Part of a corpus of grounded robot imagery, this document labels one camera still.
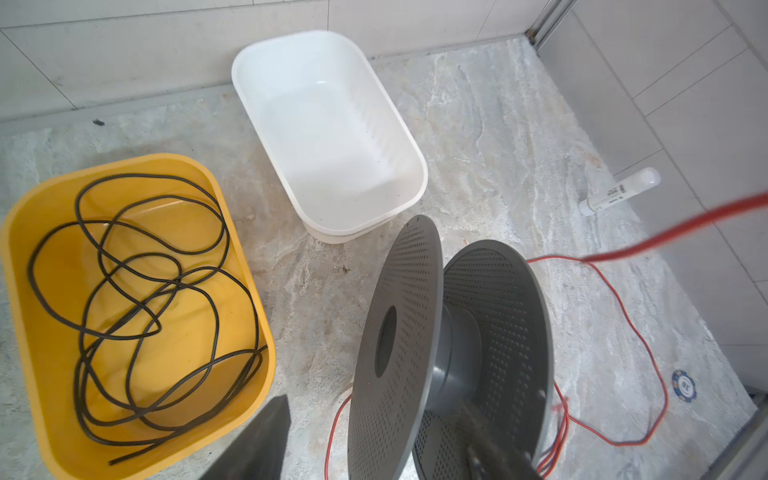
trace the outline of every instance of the empty white container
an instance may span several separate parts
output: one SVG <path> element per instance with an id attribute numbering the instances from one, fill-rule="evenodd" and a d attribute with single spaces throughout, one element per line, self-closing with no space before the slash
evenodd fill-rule
<path id="1" fill-rule="evenodd" d="M 358 237 L 424 194 L 427 166 L 362 51 L 331 31 L 245 47 L 232 81 L 306 229 Z"/>

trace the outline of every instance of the marbled tabletop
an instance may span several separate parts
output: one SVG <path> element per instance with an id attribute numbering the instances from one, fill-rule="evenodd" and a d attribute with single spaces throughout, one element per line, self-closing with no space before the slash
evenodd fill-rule
<path id="1" fill-rule="evenodd" d="M 613 179 L 524 38 L 382 59 L 375 70 L 429 166 L 423 198 L 341 245 L 304 230 L 235 94 L 0 137 L 0 214 L 27 190 L 73 170 L 157 152 L 192 157 L 220 182 L 277 350 L 271 395 L 286 393 L 293 424 L 285 479 L 323 477 L 329 428 L 349 393 L 382 263 L 402 225 L 429 215 L 447 261 L 491 238 L 525 257 L 584 255 L 646 237 L 622 204 L 586 218 L 578 201 Z M 551 478 L 699 478 L 754 406 L 667 264 L 655 253 L 601 268 L 653 349 L 670 405 L 646 446 L 616 449 L 574 426 Z M 555 378 L 571 411 L 615 439 L 643 435 L 663 396 L 643 346 L 605 285 L 585 266 L 533 266 L 549 308 Z M 31 423 L 18 348 L 0 292 L 0 478 L 50 478 Z M 671 391 L 691 374 L 691 403 Z M 331 478 L 346 475 L 346 413 Z M 196 478 L 239 429 L 153 478 Z M 551 425 L 550 438 L 554 436 Z M 410 462 L 403 478 L 416 478 Z"/>

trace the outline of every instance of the blurred red cord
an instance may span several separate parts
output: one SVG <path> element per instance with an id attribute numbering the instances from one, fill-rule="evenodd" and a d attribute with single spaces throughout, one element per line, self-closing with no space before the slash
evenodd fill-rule
<path id="1" fill-rule="evenodd" d="M 747 211 L 756 210 L 758 208 L 764 208 L 764 207 L 768 207 L 768 192 L 763 192 L 761 194 L 753 195 L 752 197 L 744 198 L 742 200 L 737 200 L 733 203 L 723 205 L 722 207 L 718 207 L 714 210 L 710 210 L 697 217 L 691 218 L 675 227 L 672 227 L 669 230 L 659 233 L 658 235 L 654 235 L 648 240 L 645 240 L 636 245 L 633 245 L 631 247 L 627 247 L 621 250 L 615 250 L 613 252 L 607 252 L 607 253 L 597 253 L 595 255 L 588 255 L 583 258 L 566 257 L 565 255 L 545 255 L 543 257 L 536 257 L 528 260 L 529 263 L 536 263 L 542 260 L 562 259 L 562 260 L 571 260 L 574 262 L 584 263 L 592 267 L 594 271 L 598 273 L 598 275 L 603 280 L 603 282 L 606 285 L 608 285 L 608 288 L 611 290 L 611 293 L 614 294 L 614 297 L 616 297 L 616 300 L 619 302 L 619 307 L 621 307 L 621 312 L 624 314 L 624 318 L 627 320 L 627 323 L 629 324 L 630 328 L 632 328 L 632 331 L 635 333 L 635 335 L 637 335 L 637 338 L 639 338 L 640 341 L 643 343 L 643 346 L 645 347 L 650 357 L 650 362 L 653 364 L 654 370 L 656 371 L 656 375 L 659 378 L 659 382 L 661 382 L 661 389 L 664 392 L 664 407 L 662 407 L 661 413 L 659 413 L 659 416 L 656 418 L 656 421 L 650 427 L 650 429 L 648 429 L 648 432 L 645 434 L 645 436 L 643 436 L 643 438 L 639 440 L 624 440 L 619 442 L 619 441 L 614 441 L 609 439 L 608 437 L 598 432 L 597 430 L 593 429 L 586 423 L 571 416 L 571 414 L 568 412 L 568 402 L 565 400 L 565 397 L 560 391 L 560 387 L 558 386 L 557 382 L 555 382 L 554 389 L 557 391 L 558 396 L 560 397 L 560 403 L 563 405 L 563 420 L 558 426 L 558 432 L 557 432 L 557 435 L 555 435 L 554 437 L 554 442 L 552 443 L 552 447 L 550 447 L 549 449 L 549 453 L 547 453 L 547 455 L 545 455 L 544 458 L 538 464 L 537 471 L 542 477 L 547 478 L 554 470 L 554 467 L 557 465 L 563 446 L 565 445 L 565 439 L 568 437 L 568 430 L 570 428 L 571 422 L 574 422 L 584 427 L 585 429 L 594 433 L 600 439 L 603 439 L 605 442 L 613 445 L 614 447 L 629 447 L 629 446 L 645 445 L 646 443 L 648 443 L 648 441 L 650 441 L 650 438 L 654 435 L 654 433 L 656 432 L 656 429 L 661 424 L 661 420 L 664 418 L 664 414 L 667 412 L 667 407 L 669 406 L 669 395 L 667 394 L 667 386 L 664 383 L 664 377 L 661 375 L 661 371 L 659 370 L 659 367 L 656 364 L 656 359 L 654 358 L 653 352 L 651 352 L 650 347 L 648 346 L 648 343 L 645 341 L 645 338 L 643 338 L 640 332 L 637 331 L 637 328 L 632 323 L 632 320 L 630 320 L 629 314 L 627 313 L 627 309 L 624 307 L 624 302 L 621 301 L 621 297 L 619 297 L 618 292 L 613 287 L 613 285 L 611 285 L 611 282 L 608 281 L 605 275 L 603 275 L 600 269 L 598 269 L 594 265 L 594 263 L 604 262 L 609 260 L 620 260 L 623 258 L 632 257 L 634 255 L 637 255 L 638 253 L 641 253 L 653 248 L 658 248 L 680 237 L 684 237 L 690 233 L 693 233 L 695 230 L 708 227 L 713 222 L 716 222 L 718 220 L 724 220 L 729 217 L 735 217 L 736 215 L 743 214 Z M 328 480 L 328 461 L 331 456 L 331 444 L 333 443 L 333 433 L 336 431 L 336 423 L 339 421 L 339 416 L 341 415 L 341 412 L 344 409 L 344 406 L 346 406 L 346 404 L 350 401 L 350 399 L 352 399 L 351 394 L 346 398 L 346 400 L 344 400 L 344 403 L 341 404 L 341 406 L 339 407 L 339 411 L 336 412 L 336 417 L 333 420 L 333 426 L 331 427 L 331 435 L 330 435 L 330 438 L 328 438 L 328 450 L 326 451 L 326 468 L 325 468 L 326 480 Z"/>
<path id="2" fill-rule="evenodd" d="M 326 480 L 328 480 L 328 461 L 331 458 L 331 444 L 333 444 L 333 433 L 336 431 L 336 423 L 339 422 L 339 417 L 341 416 L 341 411 L 344 410 L 344 407 L 347 403 L 352 399 L 352 394 L 350 393 L 348 397 L 346 397 L 346 400 L 342 402 L 341 406 L 339 407 L 339 411 L 336 412 L 336 417 L 333 419 L 333 426 L 331 427 L 331 435 L 328 438 L 328 449 L 326 450 Z"/>

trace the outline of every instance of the white marker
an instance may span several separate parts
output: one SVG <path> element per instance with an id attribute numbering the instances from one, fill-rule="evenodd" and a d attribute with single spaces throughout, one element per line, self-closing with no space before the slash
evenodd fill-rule
<path id="1" fill-rule="evenodd" d="M 584 215 L 595 215 L 600 210 L 605 210 L 611 205 L 620 204 L 627 198 L 632 198 L 646 190 L 656 187 L 661 182 L 659 172 L 653 167 L 645 167 L 636 174 L 623 179 L 608 191 L 595 194 L 582 200 L 578 209 Z"/>

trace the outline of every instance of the coiled black cord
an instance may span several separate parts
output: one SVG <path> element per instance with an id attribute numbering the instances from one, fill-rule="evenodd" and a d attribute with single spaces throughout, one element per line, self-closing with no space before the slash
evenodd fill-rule
<path id="1" fill-rule="evenodd" d="M 122 178 L 160 178 L 160 179 L 184 182 L 185 184 L 191 185 L 192 187 L 196 188 L 201 193 L 203 193 L 213 203 L 215 208 L 206 202 L 196 200 L 194 198 L 184 197 L 181 195 L 166 194 L 166 195 L 157 195 L 156 197 L 151 197 L 145 200 L 139 200 L 137 202 L 134 202 L 124 207 L 120 211 L 118 211 L 109 220 L 84 220 L 82 217 L 81 208 L 80 208 L 80 203 L 82 202 L 83 196 L 90 189 L 92 189 L 93 187 L 96 187 L 99 184 L 103 184 L 104 182 L 122 179 Z M 139 207 L 140 205 L 148 204 L 150 202 L 154 202 L 156 200 L 163 200 L 163 199 L 180 200 L 183 202 L 189 202 L 207 209 L 221 223 L 221 230 L 219 232 L 218 238 L 210 246 L 205 247 L 201 250 L 181 250 L 176 247 L 173 247 L 172 245 L 165 242 L 160 237 L 153 235 L 152 233 L 140 227 L 137 227 L 131 223 L 120 220 L 121 217 L 124 214 L 126 214 L 126 212 L 128 212 L 129 210 L 135 207 Z M 74 368 L 73 393 L 74 393 L 75 413 L 78 417 L 78 422 L 80 423 L 80 427 L 82 427 L 83 432 L 85 432 L 85 435 L 87 435 L 89 438 L 103 445 L 112 445 L 112 446 L 146 445 L 143 449 L 137 450 L 136 452 L 132 452 L 130 454 L 123 455 L 121 457 L 117 457 L 117 458 L 114 458 L 113 460 L 110 460 L 109 462 L 110 465 L 114 465 L 116 463 L 123 462 L 130 458 L 141 455 L 145 452 L 149 452 L 150 450 L 155 449 L 160 445 L 163 445 L 165 442 L 168 442 L 171 439 L 175 439 L 176 437 L 183 435 L 186 432 L 189 432 L 191 429 L 195 428 L 196 426 L 199 426 L 207 422 L 208 420 L 212 419 L 215 415 L 217 415 L 219 412 L 224 410 L 224 408 L 227 405 L 229 405 L 232 399 L 238 393 L 240 393 L 240 391 L 245 387 L 245 385 L 258 372 L 259 368 L 261 367 L 261 364 L 263 363 L 262 352 L 265 350 L 266 345 L 259 347 L 259 341 L 260 341 L 259 319 L 258 319 L 258 314 L 256 312 L 256 305 L 253 302 L 253 297 L 251 296 L 250 291 L 237 278 L 235 278 L 234 276 L 229 274 L 227 271 L 222 269 L 224 262 L 227 260 L 227 254 L 230 251 L 230 240 L 231 240 L 230 231 L 227 229 L 227 225 L 226 225 L 226 222 L 224 221 L 219 203 L 211 194 L 206 192 L 205 189 L 203 189 L 202 187 L 200 187 L 199 185 L 195 184 L 192 181 L 189 181 L 182 177 L 176 177 L 174 175 L 155 175 L 155 174 L 111 175 L 108 177 L 102 177 L 98 180 L 95 180 L 89 183 L 88 185 L 86 185 L 82 190 L 80 190 L 80 192 L 78 193 L 78 195 L 74 200 L 74 215 L 75 215 L 76 221 L 63 223 L 62 225 L 59 225 L 58 227 L 49 231 L 45 235 L 45 237 L 43 237 L 43 239 L 35 248 L 35 251 L 32 253 L 32 256 L 29 260 L 29 264 L 27 266 L 27 276 L 29 278 L 29 283 L 31 285 L 32 291 L 35 292 L 35 295 L 37 296 L 38 300 L 40 301 L 40 304 L 43 306 L 45 311 L 48 312 L 48 314 L 50 314 L 59 322 L 65 324 L 66 326 L 72 329 L 76 329 L 80 333 L 78 336 L 78 349 L 80 352 L 80 358 L 78 359 Z M 88 231 L 87 225 L 93 224 L 93 223 L 98 223 L 101 225 L 107 224 L 107 227 L 104 230 L 104 233 L 101 235 L 101 238 L 99 240 L 96 240 Z M 45 297 L 43 296 L 42 292 L 38 287 L 37 281 L 35 280 L 35 262 L 38 259 L 38 255 L 40 254 L 43 246 L 57 232 L 65 228 L 74 227 L 74 226 L 80 227 L 83 234 L 86 236 L 86 238 L 88 238 L 88 241 L 90 241 L 91 244 L 96 249 L 98 266 L 99 266 L 99 269 L 101 270 L 101 274 L 104 276 L 104 278 L 91 291 L 91 294 L 88 296 L 88 299 L 85 301 L 80 323 L 73 322 L 69 319 L 64 318 L 62 315 L 56 313 L 46 301 Z M 177 260 L 175 257 L 173 257 L 168 253 L 160 253 L 160 252 L 137 253 L 124 260 L 120 260 L 104 248 L 104 245 L 107 243 L 107 240 L 110 234 L 113 232 L 114 227 L 124 227 L 124 228 L 131 229 L 135 232 L 145 235 L 146 237 L 152 239 L 154 242 L 159 243 L 162 247 L 165 247 L 171 252 L 178 253 L 180 255 L 186 255 L 186 256 L 202 255 L 217 248 L 219 245 L 221 245 L 222 242 L 224 242 L 223 252 L 216 266 L 197 266 L 190 270 L 184 270 L 181 265 L 181 262 L 179 262 L 179 260 Z M 105 257 L 108 260 L 110 260 L 112 263 L 114 263 L 115 267 L 112 268 L 112 270 L 108 270 L 108 268 L 104 265 Z M 160 259 L 165 259 L 173 262 L 173 264 L 176 266 L 176 269 L 177 269 L 177 275 L 171 279 L 157 278 L 157 277 L 145 275 L 130 266 L 130 263 L 134 262 L 135 260 L 138 260 L 140 258 L 146 258 L 146 257 L 157 257 Z M 129 273 L 141 278 L 142 280 L 149 280 L 151 282 L 157 283 L 158 287 L 145 298 L 136 299 L 132 297 L 129 293 L 121 289 L 115 283 L 113 276 L 120 270 L 126 270 Z M 184 282 L 185 278 L 189 277 L 190 275 L 194 275 L 195 273 L 205 273 L 205 274 L 194 281 Z M 246 295 L 248 295 L 248 299 L 250 300 L 251 307 L 253 309 L 253 321 L 255 322 L 255 327 L 256 327 L 255 328 L 256 335 L 255 335 L 255 338 L 253 339 L 252 349 L 241 349 L 241 350 L 227 353 L 226 355 L 222 355 L 219 357 L 216 357 L 216 348 L 217 348 L 217 344 L 219 340 L 219 332 L 220 332 L 219 311 L 216 308 L 216 304 L 213 298 L 211 298 L 208 292 L 206 292 L 203 288 L 200 287 L 202 283 L 204 283 L 206 280 L 210 279 L 211 277 L 217 274 L 226 276 L 229 280 L 231 280 L 236 285 L 238 285 L 241 289 L 243 289 Z M 88 316 L 90 313 L 91 303 L 93 302 L 93 299 L 96 297 L 96 295 L 101 290 L 101 288 L 106 284 L 109 284 L 124 298 L 130 300 L 133 303 L 133 306 L 102 332 L 102 331 L 88 328 Z M 207 363 L 189 372 L 184 378 L 182 378 L 181 380 L 176 382 L 173 386 L 171 386 L 157 400 L 152 402 L 151 405 L 140 406 L 135 402 L 131 394 L 131 374 L 133 373 L 137 358 L 139 357 L 141 346 L 144 343 L 144 340 L 146 338 L 158 335 L 162 331 L 163 326 L 161 323 L 161 316 L 166 311 L 166 309 L 171 305 L 171 303 L 174 301 L 176 294 L 179 293 L 181 290 L 185 290 L 185 289 L 193 290 L 194 292 L 197 292 L 200 295 L 204 296 L 208 301 L 208 303 L 210 304 L 211 310 L 213 311 L 215 328 L 214 328 L 213 342 L 210 350 L 210 360 Z M 148 306 L 148 304 L 151 300 L 160 298 L 160 297 L 165 297 L 165 301 L 157 310 L 157 312 L 155 312 Z M 142 333 L 134 334 L 134 335 L 119 334 L 119 330 L 124 326 L 126 326 L 130 321 L 132 321 L 132 319 L 136 317 L 137 314 L 139 314 L 142 311 L 145 312 L 150 317 L 150 321 L 144 326 Z M 94 340 L 92 343 L 86 346 L 85 344 L 86 335 L 96 337 L 96 340 Z M 116 399 L 106 391 L 106 389 L 102 385 L 102 382 L 98 378 L 98 375 L 94 371 L 94 368 L 91 364 L 94 356 L 96 355 L 96 352 L 98 351 L 99 347 L 105 340 L 138 340 L 136 343 L 136 347 L 134 348 L 133 355 L 131 356 L 131 361 L 128 363 L 127 371 L 125 374 L 125 395 L 127 398 L 127 402 L 122 402 L 121 400 Z M 159 412 L 161 410 L 168 409 L 174 405 L 177 405 L 179 402 L 182 402 L 184 399 L 186 399 L 189 395 L 191 395 L 193 392 L 195 392 L 204 384 L 205 380 L 208 378 L 208 375 L 210 374 L 210 371 L 216 364 L 223 362 L 227 359 L 231 359 L 235 356 L 243 356 L 243 355 L 247 356 L 247 361 L 245 362 L 245 365 L 243 366 L 243 368 L 240 370 L 240 373 L 235 378 L 234 383 L 224 393 L 221 400 L 219 400 L 216 403 L 216 405 L 214 405 L 214 407 L 208 410 L 207 412 L 204 412 L 198 415 L 197 417 L 190 420 L 189 422 L 184 423 L 183 425 L 161 425 L 160 423 L 154 422 L 147 417 L 147 415 L 153 412 Z M 165 400 L 168 399 L 171 395 L 173 395 L 174 392 L 176 392 L 184 383 L 190 381 L 192 378 L 199 375 L 200 373 L 203 373 L 203 375 L 201 376 L 200 379 L 198 379 L 195 382 L 192 388 L 187 390 L 184 394 L 180 395 L 178 398 L 174 399 L 173 401 L 164 403 Z M 122 409 L 129 411 L 130 414 L 123 418 L 120 418 L 117 420 L 111 420 L 111 421 L 104 421 L 104 420 L 95 418 L 91 414 L 91 411 L 88 408 L 88 404 L 85 401 L 85 393 L 88 388 L 89 381 L 93 382 L 94 386 L 98 389 L 99 393 L 102 394 L 106 400 L 108 400 L 110 403 L 112 403 L 115 406 L 118 406 Z M 115 425 L 121 425 L 128 422 L 133 422 L 134 420 L 139 420 L 140 422 L 144 423 L 146 426 L 149 426 L 152 429 L 156 429 L 160 432 L 167 432 L 167 434 L 158 436 L 157 438 L 153 438 L 153 439 L 118 441 L 118 440 L 105 439 L 100 437 L 99 435 L 96 435 L 91 430 L 91 427 L 89 425 L 89 424 L 92 424 L 92 425 L 107 427 L 107 426 L 115 426 Z"/>

